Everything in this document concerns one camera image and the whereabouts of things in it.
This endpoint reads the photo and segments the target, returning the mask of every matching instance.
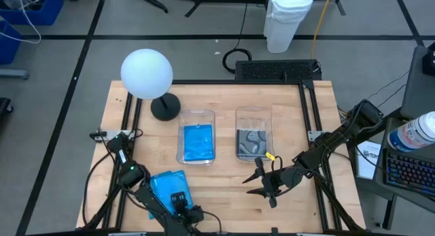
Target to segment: lamp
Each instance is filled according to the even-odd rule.
[[[151,49],[131,52],[122,63],[121,79],[133,96],[153,99],[151,113],[158,120],[177,117],[181,104],[177,96],[167,92],[172,84],[172,67],[161,53]]]

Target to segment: bottle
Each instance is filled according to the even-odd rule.
[[[435,112],[424,114],[391,131],[387,140],[390,147],[402,152],[435,144]]]

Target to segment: yellow tag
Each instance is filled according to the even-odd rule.
[[[275,160],[275,157],[271,153],[269,153],[269,152],[266,152],[266,157],[271,159],[272,161]]]

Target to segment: blue crate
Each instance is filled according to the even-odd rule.
[[[63,0],[45,0],[40,10],[26,11],[26,14],[33,25],[52,25],[62,5]],[[0,16],[6,19],[10,24],[29,24],[22,11],[0,10]]]
[[[0,31],[10,37],[21,39],[21,35],[9,23],[0,20]],[[0,65],[12,63],[20,41],[0,35]]]

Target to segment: yellow cable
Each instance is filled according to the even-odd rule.
[[[314,57],[315,39],[317,38],[317,34],[319,33],[321,24],[324,21],[324,16],[325,16],[326,8],[328,8],[328,4],[329,4],[329,0],[326,0],[324,10],[321,11],[320,20],[319,20],[319,23],[317,24],[317,28],[315,30],[314,39],[313,39],[313,47],[311,47],[311,59],[313,59],[313,57]]]

